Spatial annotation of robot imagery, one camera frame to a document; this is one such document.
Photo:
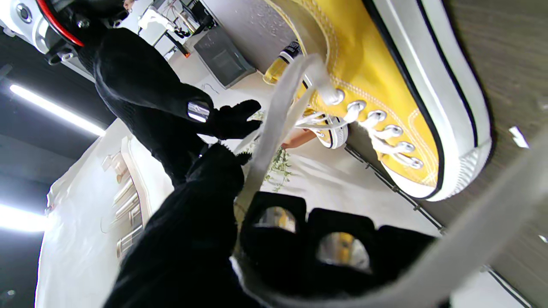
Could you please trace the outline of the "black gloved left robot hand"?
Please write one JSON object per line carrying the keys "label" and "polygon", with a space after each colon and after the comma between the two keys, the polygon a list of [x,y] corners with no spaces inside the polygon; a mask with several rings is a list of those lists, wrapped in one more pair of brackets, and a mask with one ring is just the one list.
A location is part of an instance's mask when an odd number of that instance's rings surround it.
{"label": "black gloved left robot hand", "polygon": [[[105,308],[262,308],[231,263],[233,202],[252,154],[214,144],[188,168],[122,261]],[[436,238],[365,216],[315,208],[260,192],[241,228],[241,246],[259,282],[275,295],[350,299],[395,281]]]}

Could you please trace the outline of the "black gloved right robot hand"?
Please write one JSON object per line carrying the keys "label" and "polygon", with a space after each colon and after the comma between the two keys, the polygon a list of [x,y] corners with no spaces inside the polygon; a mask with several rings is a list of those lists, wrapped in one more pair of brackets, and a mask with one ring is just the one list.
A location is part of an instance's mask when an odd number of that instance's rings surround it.
{"label": "black gloved right robot hand", "polygon": [[129,29],[104,29],[77,55],[105,105],[162,164],[174,187],[207,146],[202,135],[244,139],[262,125],[251,119],[261,109],[258,101],[216,109],[206,92],[182,83],[158,50]]}

